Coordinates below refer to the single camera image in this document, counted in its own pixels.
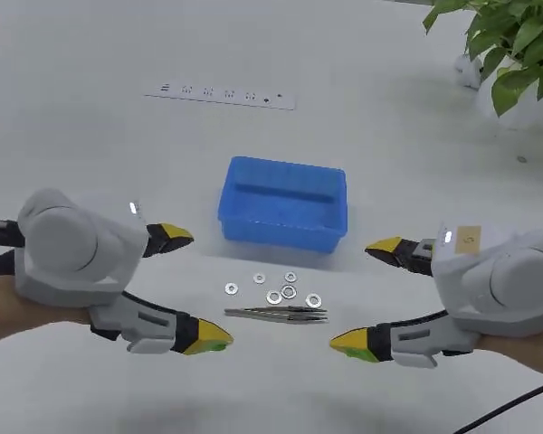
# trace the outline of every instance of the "green plant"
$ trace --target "green plant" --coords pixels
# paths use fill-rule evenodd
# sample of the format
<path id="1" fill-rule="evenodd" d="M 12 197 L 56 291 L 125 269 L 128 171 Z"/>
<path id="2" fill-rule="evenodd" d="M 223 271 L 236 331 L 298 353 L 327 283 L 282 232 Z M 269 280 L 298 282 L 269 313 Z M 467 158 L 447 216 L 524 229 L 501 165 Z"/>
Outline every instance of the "green plant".
<path id="1" fill-rule="evenodd" d="M 513 108 L 519 96 L 538 80 L 537 99 L 543 99 L 543 0 L 436 0 L 424 18 L 428 33 L 440 14 L 460 9 L 475 11 L 467 31 L 466 50 L 473 60 L 487 52 L 481 79 L 489 77 L 505 56 L 517 65 L 499 68 L 492 101 L 499 116 Z"/>

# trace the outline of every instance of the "black cable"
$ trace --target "black cable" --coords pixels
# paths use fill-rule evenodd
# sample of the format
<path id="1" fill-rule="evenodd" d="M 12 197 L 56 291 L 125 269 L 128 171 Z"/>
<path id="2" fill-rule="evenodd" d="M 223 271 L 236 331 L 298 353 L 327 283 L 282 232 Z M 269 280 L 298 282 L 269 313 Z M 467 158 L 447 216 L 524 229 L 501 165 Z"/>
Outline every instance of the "black cable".
<path id="1" fill-rule="evenodd" d="M 476 421 L 474 421 L 473 423 L 470 423 L 466 427 L 462 427 L 458 431 L 455 431 L 453 434 L 464 434 L 465 432 L 470 432 L 473 429 L 482 425 L 483 423 L 496 418 L 497 416 L 504 413 L 505 411 L 510 410 L 513 407 L 517 407 L 519 404 L 522 404 L 523 402 L 528 401 L 531 398 L 535 398 L 541 393 L 543 393 L 543 385 L 541 387 L 538 387 L 534 391 L 527 392 L 524 395 L 521 395 L 518 398 L 515 398 L 513 401 L 507 402 L 505 405 L 501 405 L 498 409 L 485 414 L 482 418 L 477 419 Z"/>

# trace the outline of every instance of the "power strip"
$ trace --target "power strip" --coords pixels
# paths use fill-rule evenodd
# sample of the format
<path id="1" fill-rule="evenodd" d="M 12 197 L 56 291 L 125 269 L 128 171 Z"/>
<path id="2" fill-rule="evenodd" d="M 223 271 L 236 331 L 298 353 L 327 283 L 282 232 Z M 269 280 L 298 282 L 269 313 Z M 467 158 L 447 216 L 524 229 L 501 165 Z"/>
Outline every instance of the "power strip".
<path id="1" fill-rule="evenodd" d="M 294 110 L 296 99 L 286 92 L 240 90 L 234 87 L 216 88 L 196 86 L 183 82 L 166 82 L 157 86 L 146 97 L 189 99 L 192 101 L 219 102 L 238 106 L 266 107 L 268 109 Z"/>

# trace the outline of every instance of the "blue container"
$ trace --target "blue container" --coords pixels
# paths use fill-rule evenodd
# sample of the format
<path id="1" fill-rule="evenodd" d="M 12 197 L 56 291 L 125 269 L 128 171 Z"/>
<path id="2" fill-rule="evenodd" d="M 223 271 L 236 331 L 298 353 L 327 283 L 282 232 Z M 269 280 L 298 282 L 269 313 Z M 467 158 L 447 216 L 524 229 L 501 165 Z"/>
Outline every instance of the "blue container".
<path id="1" fill-rule="evenodd" d="M 236 156 L 218 218 L 227 240 L 331 253 L 348 231 L 346 174 Z"/>

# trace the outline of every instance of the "white table surface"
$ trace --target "white table surface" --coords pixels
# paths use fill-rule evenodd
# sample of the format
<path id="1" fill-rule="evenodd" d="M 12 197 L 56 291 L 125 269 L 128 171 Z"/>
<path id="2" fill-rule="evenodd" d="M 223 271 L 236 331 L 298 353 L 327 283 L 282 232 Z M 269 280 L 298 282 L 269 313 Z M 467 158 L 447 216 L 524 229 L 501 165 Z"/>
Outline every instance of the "white table surface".
<path id="1" fill-rule="evenodd" d="M 329 348 L 358 326 L 439 309 L 429 278 L 366 258 L 369 241 L 433 237 L 470 216 L 543 227 L 543 129 L 483 122 L 454 84 L 470 16 L 371 0 L 0 0 L 0 218 L 33 190 L 137 194 L 150 221 L 196 242 L 145 261 L 129 287 L 212 319 L 222 353 L 135 356 L 76 325 L 0 343 L 0 434 L 450 433 L 543 383 L 495 354 L 436 370 Z M 142 95 L 165 80 L 280 89 L 295 111 Z M 223 240 L 229 159 L 343 168 L 349 233 L 331 257 Z M 520 164 L 517 156 L 529 162 Z M 252 274 L 299 275 L 327 325 L 223 317 L 264 305 Z M 234 281 L 240 295 L 229 297 Z M 543 432 L 543 396 L 477 432 Z"/>

